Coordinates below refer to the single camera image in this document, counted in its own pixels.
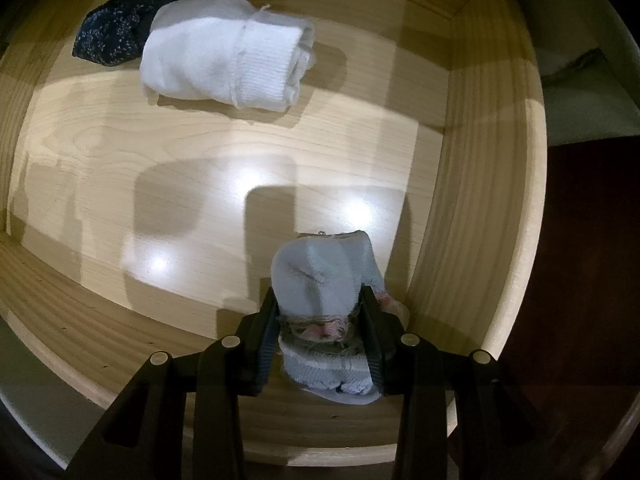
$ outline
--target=rolled sock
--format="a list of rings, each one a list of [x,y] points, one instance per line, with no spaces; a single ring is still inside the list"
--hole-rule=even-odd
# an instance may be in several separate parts
[[[246,0],[180,0],[156,14],[140,79],[168,97],[282,112],[298,100],[313,42],[306,18]]]
[[[408,310],[386,292],[364,231],[297,238],[271,263],[284,372],[307,391],[345,404],[367,404],[380,396],[356,326],[362,284],[371,286],[382,310],[406,326]]]

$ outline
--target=dark blue speckled sock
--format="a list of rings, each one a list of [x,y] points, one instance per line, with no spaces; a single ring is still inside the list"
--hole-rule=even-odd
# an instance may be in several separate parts
[[[72,55],[104,66],[142,56],[156,12],[174,1],[109,0],[87,14]]]

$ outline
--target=dark brown wooden surface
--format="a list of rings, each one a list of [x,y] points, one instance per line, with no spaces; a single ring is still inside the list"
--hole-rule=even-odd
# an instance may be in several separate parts
[[[548,150],[540,244],[500,360],[548,423],[559,466],[584,474],[639,391],[640,138]]]

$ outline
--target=silver screw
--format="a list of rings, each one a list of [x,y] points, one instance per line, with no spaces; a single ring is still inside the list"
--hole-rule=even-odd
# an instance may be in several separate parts
[[[156,352],[151,356],[151,359],[149,360],[151,361],[151,364],[153,366],[159,366],[167,362],[168,359],[169,356],[165,352]]]
[[[474,361],[481,365],[487,365],[491,362],[491,356],[484,350],[474,352]]]
[[[403,334],[400,341],[406,346],[418,346],[420,344],[420,338],[415,334]]]
[[[235,348],[240,344],[240,338],[237,335],[228,335],[222,340],[222,346],[225,348]]]

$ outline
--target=wood grain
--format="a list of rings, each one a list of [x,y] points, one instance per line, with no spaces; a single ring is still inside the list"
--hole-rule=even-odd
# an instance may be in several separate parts
[[[451,23],[447,125],[410,328],[447,351],[498,357],[542,222],[542,88],[515,0],[471,0]]]
[[[149,101],[135,62],[72,58],[103,1],[43,0],[0,62],[0,313],[52,370],[107,405],[156,349],[182,355],[233,332],[274,251],[318,230],[366,229],[392,293],[413,283],[415,329],[436,343],[450,347],[453,329],[508,333],[544,179],[540,83],[513,0],[251,0],[317,25],[318,65],[287,114]],[[490,215],[468,205],[480,199]],[[465,283],[476,261],[497,274]],[[393,459],[401,399],[330,403],[278,366],[241,399],[250,460]]]

